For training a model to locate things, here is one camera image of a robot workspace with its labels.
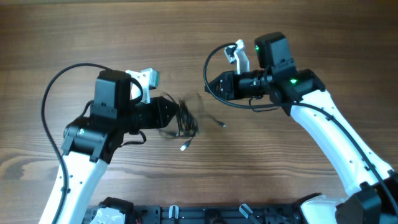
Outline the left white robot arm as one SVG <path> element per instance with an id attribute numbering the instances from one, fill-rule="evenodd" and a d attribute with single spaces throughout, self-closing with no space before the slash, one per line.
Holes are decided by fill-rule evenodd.
<path id="1" fill-rule="evenodd" d="M 41 223 L 81 223 L 114 152 L 126 145 L 124 135 L 170 123 L 178 104 L 150 97 L 158 85 L 159 72 L 152 68 L 99 73 L 90 115 L 80 115 L 64 130 L 62 160 Z"/>

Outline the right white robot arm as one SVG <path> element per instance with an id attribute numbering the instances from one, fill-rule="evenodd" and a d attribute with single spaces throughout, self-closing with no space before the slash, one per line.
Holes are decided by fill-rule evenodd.
<path id="1" fill-rule="evenodd" d="M 205 81 L 218 101 L 241 107 L 241 100 L 268 96 L 268 105 L 247 104 L 257 113 L 282 108 L 318 144 L 336 170 L 346 195 L 312 194 L 295 205 L 304 223 L 396 223 L 397 172 L 345 120 L 325 84 L 309 69 L 298 70 L 281 32 L 254 41 L 259 68 L 251 70 L 242 40 L 223 44 L 236 69 Z"/>

